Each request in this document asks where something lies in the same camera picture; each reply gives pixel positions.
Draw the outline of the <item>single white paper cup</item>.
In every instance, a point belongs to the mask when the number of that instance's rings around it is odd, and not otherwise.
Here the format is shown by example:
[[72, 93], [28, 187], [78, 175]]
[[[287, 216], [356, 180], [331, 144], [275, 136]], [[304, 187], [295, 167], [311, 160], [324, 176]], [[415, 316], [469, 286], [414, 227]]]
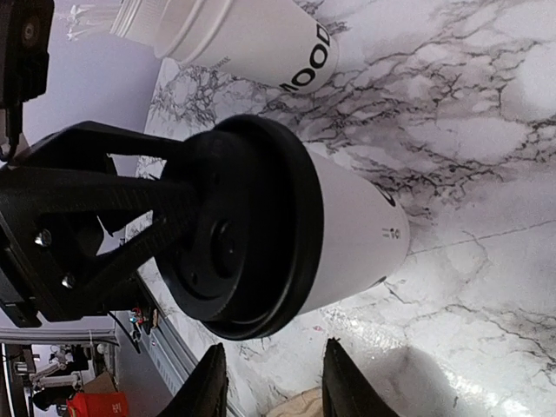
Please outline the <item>single white paper cup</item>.
[[299, 314], [367, 291], [404, 262], [410, 240], [403, 207], [386, 191], [311, 151], [324, 208], [321, 259]]

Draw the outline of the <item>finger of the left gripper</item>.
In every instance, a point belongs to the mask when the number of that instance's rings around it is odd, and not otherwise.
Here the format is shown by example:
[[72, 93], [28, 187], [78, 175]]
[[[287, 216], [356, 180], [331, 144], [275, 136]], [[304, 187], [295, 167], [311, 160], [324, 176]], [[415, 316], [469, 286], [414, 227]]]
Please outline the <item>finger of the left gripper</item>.
[[81, 122], [64, 131], [64, 151], [75, 167], [64, 173], [78, 177], [117, 177], [107, 168], [108, 154], [150, 156], [173, 161], [186, 155], [185, 142], [149, 136], [99, 122]]

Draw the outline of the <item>stack of white paper cups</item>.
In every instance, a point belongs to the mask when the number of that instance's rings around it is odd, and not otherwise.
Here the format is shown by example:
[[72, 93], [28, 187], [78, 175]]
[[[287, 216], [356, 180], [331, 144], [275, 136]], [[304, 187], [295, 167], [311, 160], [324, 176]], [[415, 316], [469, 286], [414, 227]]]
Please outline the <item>stack of white paper cups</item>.
[[170, 1], [154, 41], [159, 58], [312, 93], [333, 75], [339, 48], [292, 1]]

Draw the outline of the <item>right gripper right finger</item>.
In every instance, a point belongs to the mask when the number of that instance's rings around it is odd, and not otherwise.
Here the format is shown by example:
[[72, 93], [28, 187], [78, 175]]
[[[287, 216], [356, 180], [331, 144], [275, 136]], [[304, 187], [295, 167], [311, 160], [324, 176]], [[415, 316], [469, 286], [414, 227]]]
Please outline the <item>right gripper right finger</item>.
[[328, 339], [323, 358], [322, 412], [324, 417], [398, 417], [378, 395], [340, 342]]

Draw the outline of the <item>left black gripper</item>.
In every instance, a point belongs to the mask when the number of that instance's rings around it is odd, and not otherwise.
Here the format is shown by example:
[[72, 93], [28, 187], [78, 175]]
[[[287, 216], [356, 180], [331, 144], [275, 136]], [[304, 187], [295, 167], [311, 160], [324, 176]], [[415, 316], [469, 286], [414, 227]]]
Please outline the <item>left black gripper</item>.
[[[107, 314], [116, 285], [194, 225], [189, 184], [109, 175], [106, 138], [64, 129], [1, 168], [1, 306], [18, 326]], [[109, 212], [149, 211], [149, 227], [100, 254]]]

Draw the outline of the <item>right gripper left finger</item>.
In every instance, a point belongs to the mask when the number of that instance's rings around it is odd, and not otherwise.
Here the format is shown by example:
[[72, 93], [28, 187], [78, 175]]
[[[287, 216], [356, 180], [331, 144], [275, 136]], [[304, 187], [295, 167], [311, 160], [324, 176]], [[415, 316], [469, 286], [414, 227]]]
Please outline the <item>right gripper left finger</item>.
[[159, 417], [225, 417], [228, 376], [224, 346], [211, 346]]

